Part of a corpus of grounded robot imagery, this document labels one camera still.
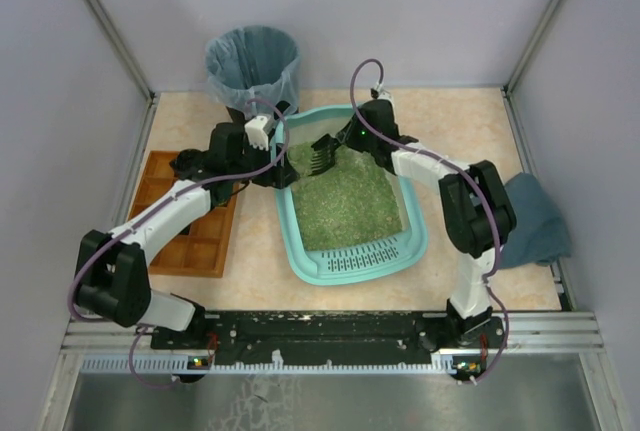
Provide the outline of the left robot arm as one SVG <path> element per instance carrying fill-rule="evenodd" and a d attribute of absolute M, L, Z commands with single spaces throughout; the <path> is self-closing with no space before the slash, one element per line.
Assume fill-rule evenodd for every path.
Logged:
<path fill-rule="evenodd" d="M 149 267 L 163 248 L 194 221 L 226 203 L 237 183 L 283 188 L 297 178 L 286 147 L 272 139 L 283 123 L 260 114 L 246 124 L 224 122 L 205 150 L 186 149 L 171 162 L 176 181 L 140 214 L 109 232 L 81 240 L 67 306 L 122 327 L 153 326 L 178 333 L 203 329 L 202 306 L 152 289 Z"/>

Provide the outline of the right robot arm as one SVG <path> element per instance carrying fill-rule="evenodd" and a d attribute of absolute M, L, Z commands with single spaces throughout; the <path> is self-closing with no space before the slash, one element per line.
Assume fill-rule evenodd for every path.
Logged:
<path fill-rule="evenodd" d="M 446 314 L 451 334 L 462 340 L 492 317 L 489 280 L 517 223 L 497 168 L 487 160 L 455 162 L 402 135 L 388 99 L 372 99 L 353 109 L 354 117 L 340 131 L 339 142 L 439 196 L 445 230 L 458 253 L 458 277 Z"/>

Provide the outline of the teal litter box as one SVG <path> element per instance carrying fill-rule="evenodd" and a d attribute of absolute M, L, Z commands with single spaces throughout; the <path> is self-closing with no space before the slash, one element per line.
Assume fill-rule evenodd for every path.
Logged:
<path fill-rule="evenodd" d="M 336 135 L 353 116 L 347 105 L 312 109 L 287 119 L 275 140 L 299 178 L 275 193 L 289 264 L 316 286 L 356 284 L 416 264 L 428 245 L 412 183 L 378 167 L 365 153 L 341 147 L 328 172 L 310 173 L 311 145 Z"/>

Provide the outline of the black litter scoop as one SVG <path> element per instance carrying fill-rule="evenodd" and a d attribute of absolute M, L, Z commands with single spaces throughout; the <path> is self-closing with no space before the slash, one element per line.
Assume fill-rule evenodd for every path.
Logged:
<path fill-rule="evenodd" d="M 330 170 L 336 163 L 336 149 L 340 141 L 330 134 L 323 135 L 311 145 L 310 175 L 317 176 Z"/>

